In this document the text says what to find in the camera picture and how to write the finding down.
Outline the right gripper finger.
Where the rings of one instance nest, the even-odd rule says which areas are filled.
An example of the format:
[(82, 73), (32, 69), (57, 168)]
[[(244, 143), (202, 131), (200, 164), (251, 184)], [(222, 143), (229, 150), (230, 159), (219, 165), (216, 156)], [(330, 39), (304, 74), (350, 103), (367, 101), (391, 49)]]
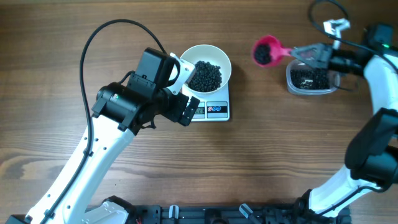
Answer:
[(303, 57), (303, 58), (315, 58), (317, 57), (321, 51), (323, 50), (323, 44), (310, 44), (301, 47), (294, 47), (292, 50), (292, 56), (295, 58)]
[(291, 56), (312, 68), (322, 68), (322, 63), (319, 62), (319, 55), (316, 53), (291, 53)]

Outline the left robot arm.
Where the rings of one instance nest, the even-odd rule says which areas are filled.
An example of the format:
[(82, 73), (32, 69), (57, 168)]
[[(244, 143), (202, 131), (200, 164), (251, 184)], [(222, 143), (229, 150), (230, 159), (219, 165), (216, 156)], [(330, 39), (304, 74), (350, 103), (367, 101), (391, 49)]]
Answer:
[(113, 82), (97, 94), (87, 129), (47, 193), (25, 215), (8, 223), (135, 223), (133, 205), (112, 196), (88, 204), (105, 174), (140, 129), (153, 128), (161, 114), (188, 126), (199, 100), (180, 92), (195, 74), (194, 64), (148, 48), (126, 86)]

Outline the black beans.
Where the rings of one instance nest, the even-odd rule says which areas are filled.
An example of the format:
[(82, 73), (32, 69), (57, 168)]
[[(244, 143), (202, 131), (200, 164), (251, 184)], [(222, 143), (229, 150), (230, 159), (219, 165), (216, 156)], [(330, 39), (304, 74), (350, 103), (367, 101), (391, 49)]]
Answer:
[(221, 86), (220, 66), (212, 65), (210, 62), (198, 61), (195, 68), (196, 73), (188, 83), (191, 90), (207, 93), (215, 91)]

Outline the pink measuring scoop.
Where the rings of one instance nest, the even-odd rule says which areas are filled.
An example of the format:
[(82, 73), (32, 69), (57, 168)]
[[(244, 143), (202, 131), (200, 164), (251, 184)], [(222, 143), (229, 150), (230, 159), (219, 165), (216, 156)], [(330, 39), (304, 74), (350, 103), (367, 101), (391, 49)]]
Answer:
[(272, 35), (265, 35), (255, 42), (251, 56), (254, 63), (262, 68), (279, 65), (284, 57), (291, 57), (292, 49)]

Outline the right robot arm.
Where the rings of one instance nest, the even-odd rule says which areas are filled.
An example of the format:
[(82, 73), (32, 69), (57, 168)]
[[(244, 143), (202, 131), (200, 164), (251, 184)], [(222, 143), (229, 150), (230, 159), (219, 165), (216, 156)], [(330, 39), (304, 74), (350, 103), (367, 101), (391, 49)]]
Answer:
[(330, 44), (293, 48), (291, 55), (312, 68), (353, 73), (369, 86), (373, 116), (349, 143), (344, 166), (323, 185), (309, 191), (308, 219), (335, 218), (356, 199), (369, 192), (383, 193), (397, 183), (397, 48), (393, 28), (369, 26), (357, 52)]

